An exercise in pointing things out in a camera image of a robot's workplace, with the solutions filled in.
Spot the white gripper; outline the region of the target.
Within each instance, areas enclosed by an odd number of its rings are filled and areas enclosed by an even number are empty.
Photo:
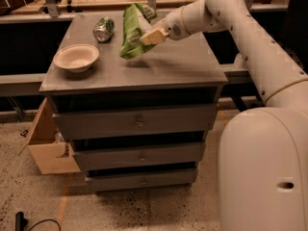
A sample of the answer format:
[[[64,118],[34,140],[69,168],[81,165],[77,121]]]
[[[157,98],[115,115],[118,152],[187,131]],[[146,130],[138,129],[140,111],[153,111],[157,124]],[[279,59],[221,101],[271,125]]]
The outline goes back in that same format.
[[[189,37],[190,33],[186,30],[182,16],[183,10],[183,7],[177,8],[167,14],[165,18],[153,24],[153,29],[145,32],[141,36],[141,43],[143,45],[154,45],[164,43],[167,37],[173,40],[181,40]]]

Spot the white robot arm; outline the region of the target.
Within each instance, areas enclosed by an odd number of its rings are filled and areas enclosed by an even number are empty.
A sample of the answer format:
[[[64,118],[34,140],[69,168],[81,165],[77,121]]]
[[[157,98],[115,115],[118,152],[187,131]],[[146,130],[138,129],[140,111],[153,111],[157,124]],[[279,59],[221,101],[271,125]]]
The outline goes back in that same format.
[[[230,32],[263,107],[234,116],[218,150],[220,231],[308,231],[308,79],[245,0],[199,0],[169,13],[145,45]]]

